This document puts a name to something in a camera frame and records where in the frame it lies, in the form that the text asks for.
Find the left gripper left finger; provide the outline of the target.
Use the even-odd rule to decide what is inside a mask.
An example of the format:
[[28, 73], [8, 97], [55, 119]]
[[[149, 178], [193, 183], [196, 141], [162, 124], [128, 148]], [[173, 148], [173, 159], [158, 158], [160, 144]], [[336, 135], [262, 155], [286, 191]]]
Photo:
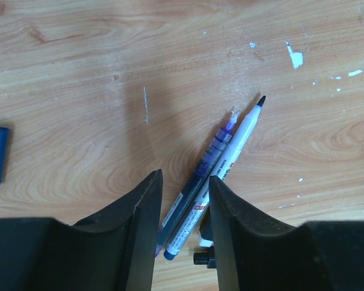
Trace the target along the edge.
[[162, 192], [156, 170], [71, 226], [0, 218], [0, 290], [150, 290]]

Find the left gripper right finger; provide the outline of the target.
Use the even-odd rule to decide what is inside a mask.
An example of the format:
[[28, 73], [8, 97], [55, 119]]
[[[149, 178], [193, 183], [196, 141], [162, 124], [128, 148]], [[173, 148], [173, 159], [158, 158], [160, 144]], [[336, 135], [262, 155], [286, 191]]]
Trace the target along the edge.
[[283, 223], [209, 180], [220, 290], [364, 290], [364, 221]]

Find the white pen black tip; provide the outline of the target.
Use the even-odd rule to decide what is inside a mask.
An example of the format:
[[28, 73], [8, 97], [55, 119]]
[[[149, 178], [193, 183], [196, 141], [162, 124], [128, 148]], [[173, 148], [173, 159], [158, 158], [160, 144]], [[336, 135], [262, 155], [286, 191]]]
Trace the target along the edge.
[[[263, 108], [263, 104], [265, 103], [265, 99], [266, 97], [262, 96], [258, 103], [254, 105], [251, 111], [243, 118], [229, 144], [210, 172], [210, 176], [217, 176], [221, 180], [224, 180], [228, 175], [257, 124], [258, 117]], [[196, 198], [194, 199], [192, 206], [189, 208], [189, 212], [177, 229], [176, 234], [173, 235], [172, 239], [165, 247], [163, 255], [168, 261], [173, 260], [179, 254], [195, 226], [204, 215], [208, 206], [209, 179], [206, 179]]]

